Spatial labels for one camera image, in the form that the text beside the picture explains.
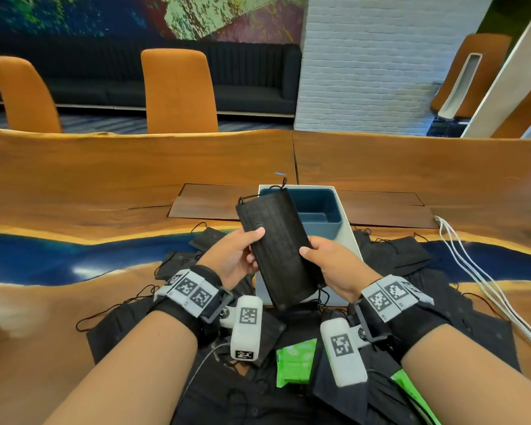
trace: blue bin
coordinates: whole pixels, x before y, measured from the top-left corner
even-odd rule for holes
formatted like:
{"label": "blue bin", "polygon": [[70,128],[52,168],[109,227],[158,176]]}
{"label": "blue bin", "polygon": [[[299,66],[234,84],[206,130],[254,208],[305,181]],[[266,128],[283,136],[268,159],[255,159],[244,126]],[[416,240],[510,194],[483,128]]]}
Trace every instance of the blue bin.
{"label": "blue bin", "polygon": [[[342,216],[330,189],[287,188],[291,200],[297,208],[299,219],[309,236],[319,236],[334,240],[342,223]],[[275,194],[279,188],[262,189],[260,195]]]}

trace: green plastic wrapper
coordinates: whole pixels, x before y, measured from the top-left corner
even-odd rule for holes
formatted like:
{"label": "green plastic wrapper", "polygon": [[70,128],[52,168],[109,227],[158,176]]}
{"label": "green plastic wrapper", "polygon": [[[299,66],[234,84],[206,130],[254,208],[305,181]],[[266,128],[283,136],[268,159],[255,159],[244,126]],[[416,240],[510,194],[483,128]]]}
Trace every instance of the green plastic wrapper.
{"label": "green plastic wrapper", "polygon": [[425,400],[423,400],[423,397],[421,397],[421,394],[418,392],[415,386],[413,386],[413,384],[411,383],[411,379],[409,379],[409,376],[407,376],[405,370],[399,370],[393,376],[391,376],[391,378],[395,380],[397,384],[401,386],[403,390],[411,396],[411,398],[416,400],[419,405],[425,409],[425,411],[432,418],[432,421],[435,423],[435,425],[440,425],[440,422],[437,417],[431,411]]}
{"label": "green plastic wrapper", "polygon": [[316,347],[317,339],[314,338],[277,350],[278,388],[283,388],[287,383],[309,383]]}

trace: brown office chair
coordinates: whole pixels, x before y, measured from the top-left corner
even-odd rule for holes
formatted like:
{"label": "brown office chair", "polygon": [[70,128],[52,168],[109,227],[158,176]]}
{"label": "brown office chair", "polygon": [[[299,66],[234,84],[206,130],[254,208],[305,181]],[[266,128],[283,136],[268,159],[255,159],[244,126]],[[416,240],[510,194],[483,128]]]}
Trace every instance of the brown office chair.
{"label": "brown office chair", "polygon": [[197,50],[142,52],[148,133],[217,133],[207,57]]}
{"label": "brown office chair", "polygon": [[444,83],[431,102],[431,112],[436,115],[444,106],[470,54],[481,54],[482,58],[476,67],[474,77],[468,78],[472,80],[468,91],[452,117],[472,118],[502,67],[510,43],[509,35],[485,33],[467,35],[454,57]]}
{"label": "brown office chair", "polygon": [[29,61],[0,56],[0,93],[13,130],[63,132],[47,85]]}
{"label": "brown office chair", "polygon": [[522,99],[502,125],[491,135],[493,139],[518,139],[531,126],[531,91]]}

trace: black sofa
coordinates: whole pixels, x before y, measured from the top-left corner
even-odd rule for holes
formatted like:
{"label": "black sofa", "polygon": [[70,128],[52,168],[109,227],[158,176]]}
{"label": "black sofa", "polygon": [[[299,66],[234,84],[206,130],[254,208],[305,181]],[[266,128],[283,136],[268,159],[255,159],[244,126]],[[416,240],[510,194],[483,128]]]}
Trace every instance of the black sofa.
{"label": "black sofa", "polygon": [[56,104],[145,107],[140,53],[148,48],[205,53],[218,111],[295,114],[298,45],[0,35],[0,55],[31,62]]}

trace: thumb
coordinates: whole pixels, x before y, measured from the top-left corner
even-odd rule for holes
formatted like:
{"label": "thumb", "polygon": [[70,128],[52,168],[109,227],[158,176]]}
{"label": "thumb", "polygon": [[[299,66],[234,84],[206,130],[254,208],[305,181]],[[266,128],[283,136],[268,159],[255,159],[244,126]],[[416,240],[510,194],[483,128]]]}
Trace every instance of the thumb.
{"label": "thumb", "polygon": [[299,248],[299,254],[307,261],[311,261],[313,264],[317,264],[321,268],[323,267],[322,263],[324,259],[321,251],[308,248],[307,246],[301,246]]}
{"label": "thumb", "polygon": [[247,248],[252,243],[258,241],[260,238],[264,236],[266,233],[266,229],[264,227],[259,227],[258,229],[254,231],[248,231],[241,235],[239,235],[236,238],[236,248],[238,250],[243,250]]}

